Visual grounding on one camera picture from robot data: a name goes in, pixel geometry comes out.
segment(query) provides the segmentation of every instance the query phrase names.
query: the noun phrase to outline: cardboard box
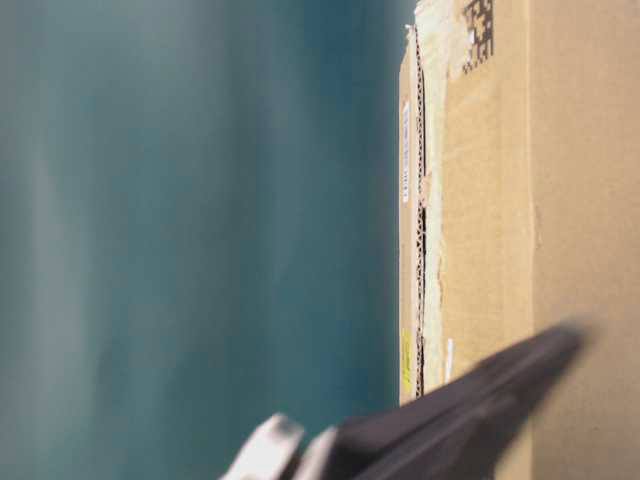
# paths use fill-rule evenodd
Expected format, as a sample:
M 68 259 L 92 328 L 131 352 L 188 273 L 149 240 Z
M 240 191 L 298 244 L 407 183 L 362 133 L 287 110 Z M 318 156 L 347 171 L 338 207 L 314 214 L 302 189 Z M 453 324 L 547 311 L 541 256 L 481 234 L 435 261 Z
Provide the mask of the cardboard box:
M 630 0 L 416 9 L 400 72 L 401 135 L 424 82 L 406 202 L 400 142 L 401 401 L 566 316 L 600 327 L 499 479 L 640 477 L 638 33 Z

